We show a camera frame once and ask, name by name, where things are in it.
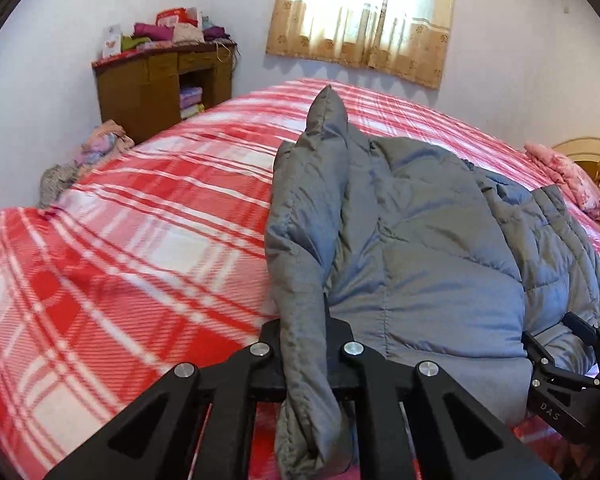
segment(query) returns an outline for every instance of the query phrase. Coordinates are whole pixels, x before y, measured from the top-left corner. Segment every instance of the bed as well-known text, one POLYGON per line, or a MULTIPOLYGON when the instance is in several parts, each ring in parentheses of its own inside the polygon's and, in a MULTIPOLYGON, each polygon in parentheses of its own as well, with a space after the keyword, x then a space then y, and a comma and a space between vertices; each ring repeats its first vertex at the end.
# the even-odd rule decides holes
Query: bed
MULTIPOLYGON (((0 448, 38 480, 181 361, 205 366, 276 316, 262 232, 272 164, 326 82, 253 92, 94 171, 46 212, 0 211, 0 448)), ((437 144, 529 189, 526 155, 426 107, 332 82, 365 133, 437 144)), ((600 226, 573 204, 600 255, 600 226)), ((276 478, 275 413, 259 407, 251 478, 276 478)), ((514 430, 546 453, 552 431, 514 430)), ((347 474, 356 477, 356 471, 347 474)))

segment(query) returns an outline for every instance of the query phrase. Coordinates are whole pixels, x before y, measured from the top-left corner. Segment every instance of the dark purple cloth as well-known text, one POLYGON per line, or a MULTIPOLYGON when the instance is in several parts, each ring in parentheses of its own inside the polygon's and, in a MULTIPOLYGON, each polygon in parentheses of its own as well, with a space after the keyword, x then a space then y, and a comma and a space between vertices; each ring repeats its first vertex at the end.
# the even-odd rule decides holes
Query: dark purple cloth
POLYGON ((163 25, 149 25, 148 23, 136 23, 134 25, 134 36, 146 36, 152 41, 171 41, 173 39, 173 29, 163 25))
POLYGON ((209 27, 204 30, 205 41, 219 40, 220 38, 229 38, 224 31, 224 27, 209 27))

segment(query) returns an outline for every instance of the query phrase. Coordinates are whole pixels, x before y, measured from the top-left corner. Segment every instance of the red package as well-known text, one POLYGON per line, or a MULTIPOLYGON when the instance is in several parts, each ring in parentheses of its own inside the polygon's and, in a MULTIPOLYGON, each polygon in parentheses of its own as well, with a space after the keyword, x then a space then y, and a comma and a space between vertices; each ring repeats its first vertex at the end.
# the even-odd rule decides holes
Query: red package
POLYGON ((167 27, 173 27, 176 23, 190 23, 194 27, 198 26, 198 20, 192 19, 187 14, 187 9, 179 7, 177 9, 167 9, 159 12, 155 17, 156 25, 165 25, 167 27))

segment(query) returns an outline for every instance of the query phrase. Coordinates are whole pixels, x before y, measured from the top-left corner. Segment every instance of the green cloth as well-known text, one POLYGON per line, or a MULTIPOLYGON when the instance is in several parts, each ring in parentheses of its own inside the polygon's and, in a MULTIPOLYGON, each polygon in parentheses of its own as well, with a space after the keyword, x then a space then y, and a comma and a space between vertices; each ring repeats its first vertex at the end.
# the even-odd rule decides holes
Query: green cloth
POLYGON ((140 38, 132 38, 131 36, 122 36, 122 52, 125 50, 131 50, 139 44, 147 43, 151 41, 151 38, 142 36, 140 38))

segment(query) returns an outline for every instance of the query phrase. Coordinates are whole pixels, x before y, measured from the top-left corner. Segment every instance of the wooden desk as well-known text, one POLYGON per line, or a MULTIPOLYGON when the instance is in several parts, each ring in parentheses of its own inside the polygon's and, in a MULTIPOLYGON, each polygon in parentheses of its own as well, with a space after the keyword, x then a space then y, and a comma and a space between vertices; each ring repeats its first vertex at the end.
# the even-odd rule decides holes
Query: wooden desk
POLYGON ((180 122, 180 87, 202 87, 205 108, 231 98, 235 44, 143 52, 97 66, 102 122, 113 119, 136 144, 180 122))

